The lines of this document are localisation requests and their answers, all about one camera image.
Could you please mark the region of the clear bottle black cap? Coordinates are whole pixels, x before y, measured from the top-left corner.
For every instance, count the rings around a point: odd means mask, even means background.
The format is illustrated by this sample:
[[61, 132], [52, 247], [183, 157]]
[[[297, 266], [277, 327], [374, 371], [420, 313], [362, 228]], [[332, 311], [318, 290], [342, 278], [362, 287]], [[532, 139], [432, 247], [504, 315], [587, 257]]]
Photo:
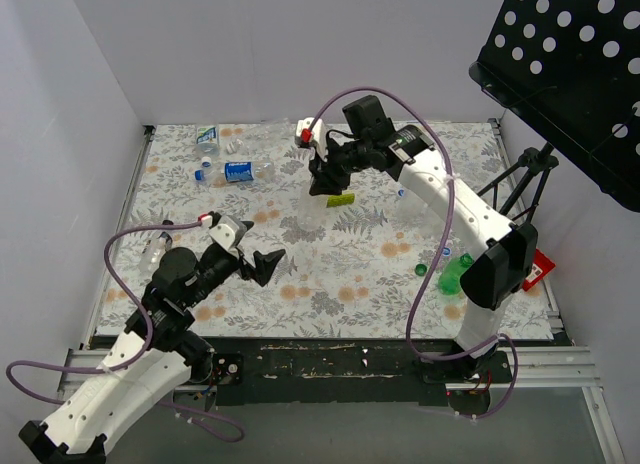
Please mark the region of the clear bottle black cap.
[[142, 276], [151, 276], [155, 272], [172, 244], [173, 238], [169, 230], [158, 230], [146, 241], [138, 264]]

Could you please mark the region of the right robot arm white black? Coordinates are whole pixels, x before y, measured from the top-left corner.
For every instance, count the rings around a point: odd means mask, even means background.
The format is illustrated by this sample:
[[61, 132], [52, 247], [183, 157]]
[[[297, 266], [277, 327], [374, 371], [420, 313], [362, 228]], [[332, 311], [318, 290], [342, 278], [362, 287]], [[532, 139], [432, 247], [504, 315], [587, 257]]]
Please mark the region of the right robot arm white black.
[[444, 355], [419, 353], [438, 372], [453, 370], [475, 381], [489, 368], [508, 301], [532, 271], [538, 233], [525, 222], [515, 224], [495, 210], [453, 173], [437, 135], [425, 125], [396, 128], [379, 99], [364, 96], [343, 109], [349, 126], [346, 142], [331, 138], [320, 117], [298, 122], [295, 143], [311, 148], [312, 196], [339, 195], [352, 174], [375, 169], [416, 195], [465, 244], [472, 263], [460, 278], [466, 314], [451, 350]]

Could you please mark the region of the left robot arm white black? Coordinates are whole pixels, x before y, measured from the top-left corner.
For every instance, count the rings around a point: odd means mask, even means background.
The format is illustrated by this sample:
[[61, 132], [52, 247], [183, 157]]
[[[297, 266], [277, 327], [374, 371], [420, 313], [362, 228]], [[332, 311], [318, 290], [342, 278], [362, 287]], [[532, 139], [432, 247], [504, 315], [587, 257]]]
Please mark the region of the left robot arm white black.
[[156, 258], [150, 282], [132, 300], [135, 312], [93, 367], [60, 367], [84, 376], [73, 395], [45, 419], [29, 421], [21, 441], [41, 463], [103, 463], [124, 433], [176, 387], [213, 383], [221, 366], [206, 340], [191, 331], [192, 308], [228, 278], [266, 286], [283, 249], [246, 257], [241, 241], [250, 221], [216, 212], [194, 222], [210, 239], [202, 255], [169, 246]]

